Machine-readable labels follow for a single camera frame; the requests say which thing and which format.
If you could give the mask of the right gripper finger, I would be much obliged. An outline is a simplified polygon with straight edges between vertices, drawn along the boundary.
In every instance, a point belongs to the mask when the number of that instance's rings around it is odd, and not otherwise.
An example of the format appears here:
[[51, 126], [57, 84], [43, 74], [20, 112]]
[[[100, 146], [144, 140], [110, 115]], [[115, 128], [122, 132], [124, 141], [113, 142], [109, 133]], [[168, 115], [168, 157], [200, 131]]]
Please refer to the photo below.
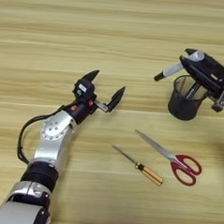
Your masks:
[[191, 63], [199, 66], [202, 70], [205, 70], [216, 77], [224, 76], [224, 66], [212, 56], [200, 50], [193, 50], [191, 48], [186, 48], [186, 53], [187, 59], [189, 59]]
[[179, 57], [184, 69], [190, 74], [190, 76], [202, 85], [206, 90], [217, 93], [221, 90], [222, 83], [220, 82], [223, 77], [216, 77], [213, 74], [209, 74], [207, 71], [202, 70], [199, 66], [190, 62], [184, 56]]

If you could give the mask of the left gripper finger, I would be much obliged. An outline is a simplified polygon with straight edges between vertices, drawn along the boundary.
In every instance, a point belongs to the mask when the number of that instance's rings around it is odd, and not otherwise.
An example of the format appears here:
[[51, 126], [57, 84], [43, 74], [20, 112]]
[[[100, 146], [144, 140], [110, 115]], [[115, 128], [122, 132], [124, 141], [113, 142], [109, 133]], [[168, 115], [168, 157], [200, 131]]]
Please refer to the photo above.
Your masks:
[[82, 78], [85, 81], [92, 82], [95, 79], [95, 77], [97, 76], [98, 73], [99, 73], [99, 70], [95, 69], [95, 70], [92, 70], [91, 72], [89, 72], [88, 74], [83, 75]]
[[107, 104], [109, 112], [111, 112], [117, 106], [117, 104], [121, 100], [121, 97], [123, 97], [124, 93], [125, 93], [125, 86], [123, 86], [116, 93], [114, 93], [111, 101]]

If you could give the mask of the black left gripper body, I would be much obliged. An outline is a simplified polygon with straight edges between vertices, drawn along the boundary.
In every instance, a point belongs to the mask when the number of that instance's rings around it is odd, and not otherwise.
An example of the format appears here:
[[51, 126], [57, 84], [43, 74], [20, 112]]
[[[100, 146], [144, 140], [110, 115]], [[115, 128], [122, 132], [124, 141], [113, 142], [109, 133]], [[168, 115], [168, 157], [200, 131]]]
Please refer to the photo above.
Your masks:
[[72, 103], [64, 107], [64, 111], [67, 112], [77, 124], [83, 122], [97, 109], [107, 112], [109, 107], [106, 104], [99, 102], [95, 97], [76, 97]]

